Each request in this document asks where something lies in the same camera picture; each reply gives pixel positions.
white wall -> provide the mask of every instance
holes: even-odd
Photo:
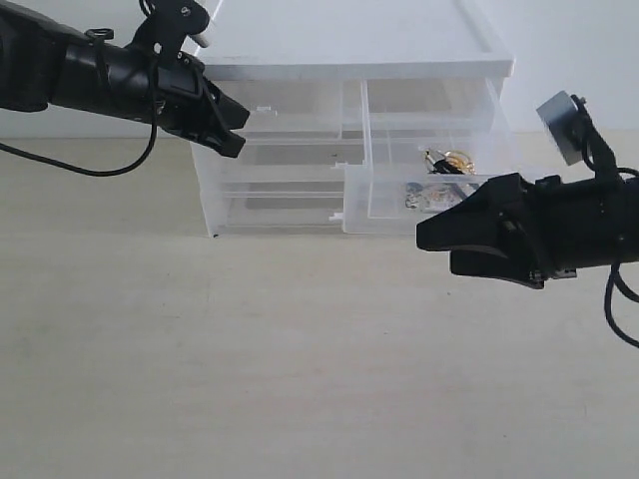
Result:
[[[635,114],[639,108],[639,100],[635,100],[639,86],[639,2],[476,1],[517,56],[515,75],[508,81],[503,99],[515,131],[541,129],[536,107],[564,89],[589,99],[599,126],[639,129],[639,115]],[[142,19],[135,0],[19,3],[80,30],[113,27],[119,44],[132,37]],[[0,113],[0,137],[146,136],[148,130],[146,126],[61,109],[40,115]]]

plastic drawer unit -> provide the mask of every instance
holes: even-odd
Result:
[[[198,56],[252,112],[239,158],[193,146],[212,236],[411,234],[517,164],[513,58],[469,0],[229,0]],[[475,174],[430,174],[426,152]]]

